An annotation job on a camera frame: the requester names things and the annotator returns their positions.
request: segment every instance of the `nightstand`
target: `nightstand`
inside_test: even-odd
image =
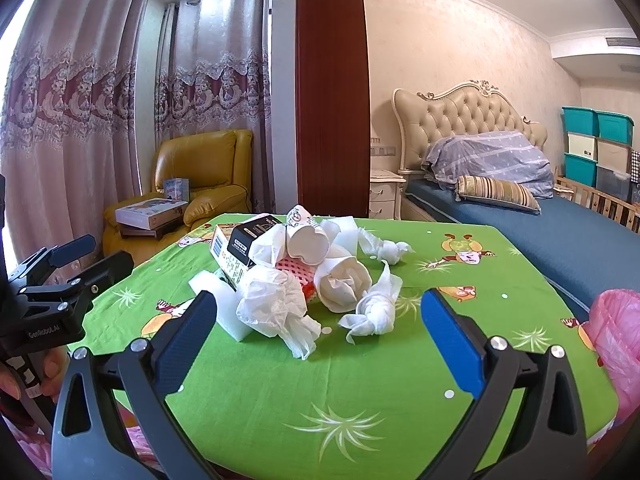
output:
[[[369,179],[369,218],[400,219],[402,184],[406,180],[387,170],[371,170]]]

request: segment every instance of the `lace curtain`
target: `lace curtain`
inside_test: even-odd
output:
[[[34,2],[0,116],[6,216],[18,259],[85,234],[99,247],[103,210],[140,194],[133,92],[145,5]]]
[[[273,211],[269,0],[171,4],[158,50],[156,145],[184,135],[254,133],[252,203]]]

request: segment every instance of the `tufted headboard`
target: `tufted headboard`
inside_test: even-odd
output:
[[[422,173],[420,163],[430,142],[452,135],[518,130],[542,150],[546,128],[518,115],[513,105],[487,81],[467,81],[442,94],[413,94],[397,89],[391,100],[400,124],[400,174]]]

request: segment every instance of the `teal storage box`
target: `teal storage box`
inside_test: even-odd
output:
[[[598,136],[596,110],[577,106],[563,106],[564,128],[568,133]]]
[[[596,186],[596,168],[595,160],[589,160],[582,156],[564,154],[564,176],[568,179],[580,182],[585,186]]]
[[[600,136],[603,139],[631,144],[634,136],[634,120],[623,114],[596,112]]]

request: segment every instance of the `green tablecloth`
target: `green tablecloth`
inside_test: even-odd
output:
[[[121,351],[160,314],[159,302],[178,305],[192,298],[188,280],[200,270],[217,268],[207,240],[214,224],[247,217],[219,216],[190,234],[191,245],[174,244],[137,267],[95,301],[80,344],[94,353]],[[471,402],[420,320],[420,297],[434,286],[443,287],[454,309],[473,317],[487,335],[505,336],[529,351],[561,344],[574,370],[588,436],[614,418],[616,394],[596,364],[597,355],[585,346],[577,327],[562,322],[572,318],[571,312],[495,228],[368,219],[357,223],[415,250],[391,268],[403,280],[395,329],[348,344],[347,331],[337,326],[340,315],[316,301],[309,314],[332,330],[320,336],[318,349],[303,362],[279,338],[253,332],[237,343],[216,326],[184,389],[168,398],[208,460],[258,480],[415,479]],[[463,251],[479,262],[462,261]],[[382,264],[363,254],[359,259],[376,282]],[[430,269],[428,264],[437,261],[441,263]],[[512,396],[482,465],[497,459],[520,399],[520,394]],[[124,397],[120,400],[126,404]]]

